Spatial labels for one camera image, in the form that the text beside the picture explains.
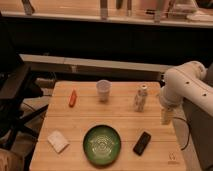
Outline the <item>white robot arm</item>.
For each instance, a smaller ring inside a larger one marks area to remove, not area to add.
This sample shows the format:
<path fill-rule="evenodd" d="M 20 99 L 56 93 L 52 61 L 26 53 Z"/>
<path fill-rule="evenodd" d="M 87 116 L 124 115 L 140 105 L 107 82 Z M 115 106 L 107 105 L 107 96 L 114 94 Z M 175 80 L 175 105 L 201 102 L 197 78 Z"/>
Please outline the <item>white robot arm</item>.
<path fill-rule="evenodd" d="M 182 104 L 184 98 L 213 116 L 213 87 L 203 81 L 206 74 L 207 69 L 199 61 L 171 67 L 164 73 L 165 85 L 159 93 L 163 125 L 171 122 L 173 110 Z"/>

